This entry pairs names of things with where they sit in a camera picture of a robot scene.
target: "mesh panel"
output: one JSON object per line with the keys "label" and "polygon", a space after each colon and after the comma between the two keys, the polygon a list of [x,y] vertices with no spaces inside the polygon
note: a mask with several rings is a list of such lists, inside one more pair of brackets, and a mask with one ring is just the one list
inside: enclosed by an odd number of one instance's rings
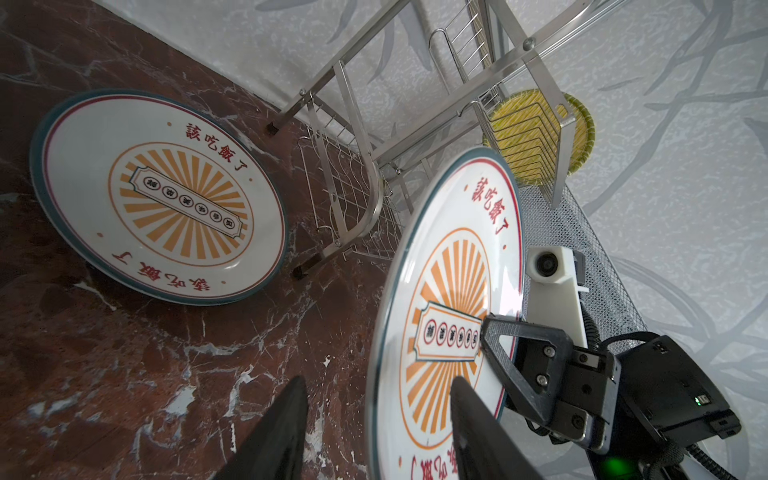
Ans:
{"label": "mesh panel", "polygon": [[[538,187],[519,189],[520,213],[523,222],[525,248],[561,245],[586,256],[589,293],[582,293],[584,307],[598,325],[600,336],[606,339],[622,333],[646,330],[624,284],[603,250],[600,241],[576,203],[568,185],[563,191],[560,207],[552,210]],[[523,313],[527,313],[531,280],[525,277]],[[620,342],[611,347],[615,353],[634,346],[635,342]]]}

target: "plate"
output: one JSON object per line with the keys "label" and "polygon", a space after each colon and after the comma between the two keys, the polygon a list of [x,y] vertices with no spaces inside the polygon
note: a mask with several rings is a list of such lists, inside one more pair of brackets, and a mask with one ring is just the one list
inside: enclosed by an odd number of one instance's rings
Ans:
{"label": "plate", "polygon": [[480,350],[480,327],[488,312],[522,308],[520,212],[504,159],[472,148],[444,164],[422,198],[376,318],[366,390],[371,478],[458,478],[451,381],[464,376],[500,416],[504,390]]}
{"label": "plate", "polygon": [[30,150],[35,193],[89,263],[161,300],[217,305],[280,267],[286,216],[264,170],[202,114],[136,91],[70,98]]}

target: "rack foot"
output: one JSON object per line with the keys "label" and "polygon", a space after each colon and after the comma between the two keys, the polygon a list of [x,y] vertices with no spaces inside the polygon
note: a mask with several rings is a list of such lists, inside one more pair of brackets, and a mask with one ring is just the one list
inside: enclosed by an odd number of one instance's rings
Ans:
{"label": "rack foot", "polygon": [[292,274],[295,280],[301,280],[309,276],[309,271],[323,260],[323,256],[319,253],[315,253],[309,260],[293,268]]}
{"label": "rack foot", "polygon": [[278,127],[275,127],[275,122],[271,121],[270,124],[266,126],[266,132],[269,135],[277,135],[277,132],[279,132],[280,129]]}

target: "orange sunburst pattern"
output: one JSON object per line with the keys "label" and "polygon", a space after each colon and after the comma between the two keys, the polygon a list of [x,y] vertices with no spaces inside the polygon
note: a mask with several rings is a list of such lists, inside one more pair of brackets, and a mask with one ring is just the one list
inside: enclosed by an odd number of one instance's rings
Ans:
{"label": "orange sunburst pattern", "polygon": [[[478,353],[469,361],[419,361],[414,345],[429,302],[484,319],[490,305],[488,261],[474,232],[450,233],[434,250],[416,287],[406,323],[401,357],[401,406],[412,438],[431,448],[450,435],[449,391],[456,376],[475,385],[482,367]],[[450,354],[446,342],[445,352]]]}
{"label": "orange sunburst pattern", "polygon": [[[167,207],[136,191],[131,177],[142,167],[208,200],[225,221],[237,216],[240,234],[226,235],[225,229],[195,220],[181,207]],[[252,237],[253,211],[240,185],[216,161],[190,148],[163,143],[131,148],[115,161],[109,186],[123,224],[143,245],[170,260],[219,265],[237,258]]]}

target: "plate rim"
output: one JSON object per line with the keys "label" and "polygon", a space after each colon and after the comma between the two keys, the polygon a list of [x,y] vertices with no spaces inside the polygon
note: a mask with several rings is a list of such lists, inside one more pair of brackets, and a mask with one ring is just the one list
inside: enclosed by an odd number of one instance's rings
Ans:
{"label": "plate rim", "polygon": [[[384,333],[386,327],[389,324],[380,323],[379,318],[389,318],[389,314],[392,310],[392,290],[394,289],[397,279],[400,278],[403,268],[402,259],[410,251],[411,244],[413,242],[415,232],[418,226],[423,220],[426,207],[430,205],[433,197],[437,193],[438,189],[451,177],[456,170],[463,167],[470,161],[478,160],[479,158],[489,159],[498,164],[502,171],[507,175],[512,190],[515,195],[515,203],[517,206],[517,215],[520,225],[520,247],[521,247],[521,268],[525,268],[525,236],[523,235],[523,223],[522,215],[520,212],[520,193],[515,180],[514,175],[507,165],[506,161],[495,150],[485,146],[474,146],[460,153],[456,158],[443,165],[441,169],[435,174],[430,182],[429,186],[425,190],[425,195],[419,200],[419,204],[414,210],[412,219],[406,231],[403,233],[400,239],[400,245],[392,260],[391,265],[396,265],[397,270],[390,270],[387,274],[387,280],[382,291],[381,303],[379,304],[379,312],[376,314],[376,325],[373,332],[373,338],[371,342],[371,354],[368,360],[368,369],[366,370],[366,397],[365,397],[365,412],[364,418],[364,436],[366,441],[366,452],[368,454],[368,476],[370,478],[382,478],[380,475],[381,470],[379,467],[379,454],[376,450],[376,424],[373,419],[376,414],[376,404],[378,403],[378,391],[377,385],[379,383],[379,377],[381,374],[382,357],[384,354]],[[522,273],[523,281],[525,281],[525,275]],[[499,411],[498,419],[501,418],[501,411]]]}
{"label": "plate rim", "polygon": [[[51,194],[48,191],[48,188],[46,186],[46,182],[45,182],[46,174],[44,169],[45,159],[43,158],[44,149],[45,149],[45,140],[51,131],[51,127],[58,121],[58,119],[64,113],[69,111],[75,105],[80,104],[86,100],[91,100],[99,97],[110,97],[115,95],[130,95],[130,96],[135,96],[139,98],[151,98],[154,100],[161,100],[161,101],[176,105],[178,107],[181,107],[186,111],[192,112],[193,114],[203,118],[205,121],[210,122],[211,124],[215,125],[217,128],[224,131],[227,135],[229,135],[232,138],[232,140],[237,144],[237,146],[242,148],[243,151],[246,151],[248,155],[251,158],[253,158],[253,162],[259,168],[261,174],[266,179],[266,182],[272,188],[272,192],[275,193],[277,206],[280,210],[280,216],[283,218],[283,221],[282,221],[283,245],[280,248],[278,260],[275,262],[272,268],[272,271],[268,275],[266,275],[260,282],[252,285],[250,288],[240,291],[239,293],[235,293],[229,296],[219,296],[216,298],[204,298],[204,297],[197,298],[192,296],[180,296],[180,295],[174,295],[172,293],[166,293],[161,290],[152,289],[151,287],[145,285],[144,283],[138,282],[132,277],[126,275],[125,273],[122,273],[120,270],[115,269],[112,265],[110,265],[109,263],[102,260],[97,255],[95,255],[91,251],[91,249],[88,247],[88,245],[85,244],[85,242],[81,241],[76,234],[74,234],[72,229],[68,226],[68,223],[66,222],[66,220],[64,220],[64,218],[62,217],[61,212],[59,212],[59,209],[55,206],[51,198]],[[232,303],[238,300],[242,300],[248,296],[253,295],[259,290],[263,289],[278,274],[278,272],[282,270],[283,265],[285,263],[286,254],[288,251],[288,236],[289,236],[288,216],[285,211],[285,204],[283,202],[283,198],[280,195],[280,192],[275,188],[275,184],[270,178],[270,175],[264,170],[264,168],[258,162],[257,157],[253,155],[251,150],[249,148],[246,148],[243,145],[243,143],[237,138],[237,136],[235,134],[232,134],[230,130],[224,128],[224,126],[221,125],[218,121],[215,121],[211,116],[206,115],[201,111],[198,111],[196,108],[192,108],[188,105],[181,104],[180,102],[172,100],[168,97],[164,97],[162,95],[153,94],[146,91],[134,90],[130,88],[102,88],[102,89],[86,91],[80,94],[72,95],[66,100],[56,104],[55,107],[53,107],[47,114],[45,114],[45,116],[42,118],[42,120],[40,120],[40,123],[36,127],[35,133],[32,135],[32,140],[29,147],[29,171],[30,171],[30,178],[32,182],[32,188],[35,191],[35,196],[37,197],[43,212],[45,212],[45,216],[48,218],[48,221],[51,222],[51,224],[59,233],[59,235],[61,235],[61,237],[64,238],[64,240],[69,244],[69,246],[72,247],[74,251],[77,252],[78,255],[80,255],[86,262],[94,266],[96,269],[98,269],[105,275],[109,276],[111,279],[116,280],[117,282],[133,290],[143,293],[144,295],[151,296],[158,300],[163,300],[163,301],[172,302],[172,303],[179,303],[182,305],[192,305],[192,306],[224,305],[226,303]]]}

